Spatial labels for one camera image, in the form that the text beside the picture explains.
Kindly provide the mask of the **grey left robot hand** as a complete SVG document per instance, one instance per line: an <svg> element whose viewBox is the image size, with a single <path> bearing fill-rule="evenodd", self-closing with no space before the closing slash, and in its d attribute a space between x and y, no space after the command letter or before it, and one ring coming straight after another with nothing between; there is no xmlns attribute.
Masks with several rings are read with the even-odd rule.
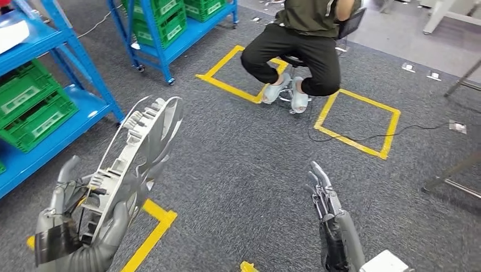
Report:
<svg viewBox="0 0 481 272"><path fill-rule="evenodd" d="M72 214L87 194L87 177L71 179L80 158L74 155L61 168L50 205L37 218L35 265L37 271L107 271L130 223L126 202L116 204L113 222L105 235L89 246L79 239Z"/></svg>

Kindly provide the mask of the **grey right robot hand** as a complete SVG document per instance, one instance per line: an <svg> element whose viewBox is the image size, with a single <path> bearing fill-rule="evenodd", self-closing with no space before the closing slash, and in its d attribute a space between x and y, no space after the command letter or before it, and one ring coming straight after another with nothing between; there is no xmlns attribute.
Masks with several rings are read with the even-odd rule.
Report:
<svg viewBox="0 0 481 272"><path fill-rule="evenodd" d="M314 184L311 200L320 221L320 235L326 241L326 271L359 271L366 263L362 245L350 213L343 209L329 177L312 161L307 174Z"/></svg>

